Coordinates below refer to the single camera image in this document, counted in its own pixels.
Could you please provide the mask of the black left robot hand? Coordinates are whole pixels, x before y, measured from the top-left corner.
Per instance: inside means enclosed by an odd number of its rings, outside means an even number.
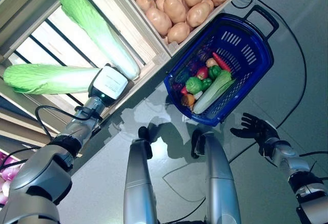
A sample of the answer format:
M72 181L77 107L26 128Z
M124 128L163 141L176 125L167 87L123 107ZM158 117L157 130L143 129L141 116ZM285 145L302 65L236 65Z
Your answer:
M121 96L128 85L128 79L118 70L106 64L98 71L88 88L88 97L97 97L109 107Z

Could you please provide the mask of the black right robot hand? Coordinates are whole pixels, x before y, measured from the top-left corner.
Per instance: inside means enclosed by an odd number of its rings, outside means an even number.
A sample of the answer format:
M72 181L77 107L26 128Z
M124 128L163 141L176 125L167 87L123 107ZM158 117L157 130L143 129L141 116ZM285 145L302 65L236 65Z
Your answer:
M260 146L263 146L269 139L280 139L277 130L263 119L243 113L241 121L242 129L230 129L230 132L239 138L254 139Z

